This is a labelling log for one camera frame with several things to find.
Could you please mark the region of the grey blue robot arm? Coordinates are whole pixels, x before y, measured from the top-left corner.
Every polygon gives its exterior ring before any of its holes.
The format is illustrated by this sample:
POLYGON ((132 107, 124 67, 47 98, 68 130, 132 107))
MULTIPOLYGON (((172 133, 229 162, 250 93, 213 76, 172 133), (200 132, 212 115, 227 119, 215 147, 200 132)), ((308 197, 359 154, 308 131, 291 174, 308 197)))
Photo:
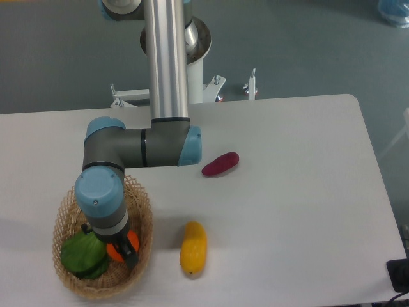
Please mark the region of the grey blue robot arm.
POLYGON ((201 130, 188 115, 185 30, 193 18, 189 1, 102 1, 101 5, 115 20, 144 10, 151 125, 127 129, 115 118, 92 120, 75 197, 96 237, 112 244, 127 267, 133 268, 139 256, 127 237, 125 170, 201 161, 201 130))

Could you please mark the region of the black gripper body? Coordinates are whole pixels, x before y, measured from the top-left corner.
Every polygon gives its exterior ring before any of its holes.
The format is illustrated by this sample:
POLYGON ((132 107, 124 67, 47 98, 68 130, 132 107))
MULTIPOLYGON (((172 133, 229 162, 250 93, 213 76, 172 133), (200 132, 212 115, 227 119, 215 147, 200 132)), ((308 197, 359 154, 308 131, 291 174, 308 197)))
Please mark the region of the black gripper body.
POLYGON ((118 233, 114 233, 112 235, 104 235, 104 234, 98 233, 96 229, 94 228, 93 233, 95 234, 97 239, 103 243, 120 245, 127 240, 127 235, 129 233, 129 230, 122 229, 118 233))

